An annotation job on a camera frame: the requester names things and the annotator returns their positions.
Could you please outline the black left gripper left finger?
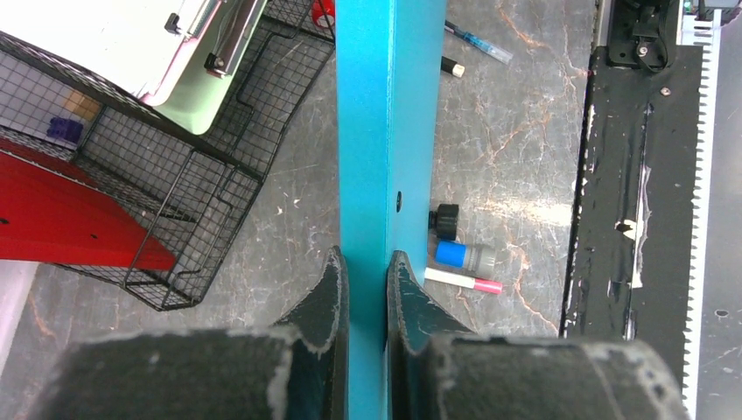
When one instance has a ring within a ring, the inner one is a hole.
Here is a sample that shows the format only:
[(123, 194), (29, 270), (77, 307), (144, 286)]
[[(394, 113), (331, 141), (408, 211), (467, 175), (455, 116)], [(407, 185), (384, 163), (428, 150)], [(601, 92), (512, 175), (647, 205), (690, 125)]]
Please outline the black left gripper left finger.
[(268, 326), (118, 333), (72, 344), (32, 419), (345, 419), (349, 290), (338, 247)]

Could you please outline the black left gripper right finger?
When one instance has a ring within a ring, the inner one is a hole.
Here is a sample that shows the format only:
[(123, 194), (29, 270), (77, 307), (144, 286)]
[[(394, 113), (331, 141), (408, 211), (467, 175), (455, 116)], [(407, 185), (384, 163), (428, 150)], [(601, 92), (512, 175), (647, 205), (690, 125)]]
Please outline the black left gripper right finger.
[(472, 332), (417, 282), (406, 253), (387, 270), (393, 419), (685, 419), (680, 387), (640, 341)]

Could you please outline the black wire mesh organizer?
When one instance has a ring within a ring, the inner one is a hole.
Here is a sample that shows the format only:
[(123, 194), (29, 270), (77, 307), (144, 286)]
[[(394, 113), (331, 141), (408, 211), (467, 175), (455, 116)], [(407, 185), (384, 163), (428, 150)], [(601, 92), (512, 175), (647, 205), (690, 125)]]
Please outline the black wire mesh organizer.
[[(86, 68), (1, 30), (1, 141), (83, 170), (171, 251), (170, 269), (47, 263), (114, 284), (158, 311), (200, 303), (268, 177), (287, 124), (334, 49), (313, 1), (266, 1), (212, 126), (195, 135)], [(46, 134), (77, 90), (100, 102), (77, 144)]]

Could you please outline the red clipboard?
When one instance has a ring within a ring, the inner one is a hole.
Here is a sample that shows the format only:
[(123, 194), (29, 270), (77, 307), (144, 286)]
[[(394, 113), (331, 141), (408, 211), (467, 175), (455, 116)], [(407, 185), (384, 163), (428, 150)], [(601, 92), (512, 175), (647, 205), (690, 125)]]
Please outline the red clipboard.
[(174, 254), (74, 164), (1, 141), (1, 257), (168, 270)]

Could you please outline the teal blue clipboard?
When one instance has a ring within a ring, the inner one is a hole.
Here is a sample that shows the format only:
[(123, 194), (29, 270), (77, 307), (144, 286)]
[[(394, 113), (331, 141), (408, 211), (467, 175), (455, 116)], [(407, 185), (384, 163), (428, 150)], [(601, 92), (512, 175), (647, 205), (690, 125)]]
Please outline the teal blue clipboard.
[(387, 415), (387, 269), (421, 276), (443, 54), (443, 1), (339, 1), (340, 248), (349, 280), (348, 412)]

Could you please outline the pink clear clipboard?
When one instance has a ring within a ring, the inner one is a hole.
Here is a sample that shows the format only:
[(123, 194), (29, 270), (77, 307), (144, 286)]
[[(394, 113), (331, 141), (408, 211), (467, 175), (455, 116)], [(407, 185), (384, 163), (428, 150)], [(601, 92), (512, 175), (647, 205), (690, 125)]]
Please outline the pink clear clipboard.
[(229, 1), (182, 1), (177, 11), (172, 11), (164, 23), (164, 30), (178, 41), (177, 49), (168, 61), (168, 67), (159, 80), (149, 82), (138, 99), (156, 107), (164, 104), (192, 59), (217, 12)]

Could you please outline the white printed paper sheet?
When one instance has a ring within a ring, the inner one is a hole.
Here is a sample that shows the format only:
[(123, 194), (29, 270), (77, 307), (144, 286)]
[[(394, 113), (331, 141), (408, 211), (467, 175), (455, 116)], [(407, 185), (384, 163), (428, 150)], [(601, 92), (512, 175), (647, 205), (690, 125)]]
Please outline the white printed paper sheet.
[(201, 1), (3, 1), (1, 30), (140, 97), (155, 91)]

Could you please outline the light green clipboard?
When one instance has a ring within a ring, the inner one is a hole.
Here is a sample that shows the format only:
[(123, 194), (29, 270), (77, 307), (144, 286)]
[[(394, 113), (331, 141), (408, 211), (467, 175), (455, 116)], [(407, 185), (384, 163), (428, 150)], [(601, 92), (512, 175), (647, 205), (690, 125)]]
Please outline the light green clipboard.
[(217, 12), (170, 97), (153, 107), (178, 126), (201, 135), (236, 78), (266, 1), (229, 1)]

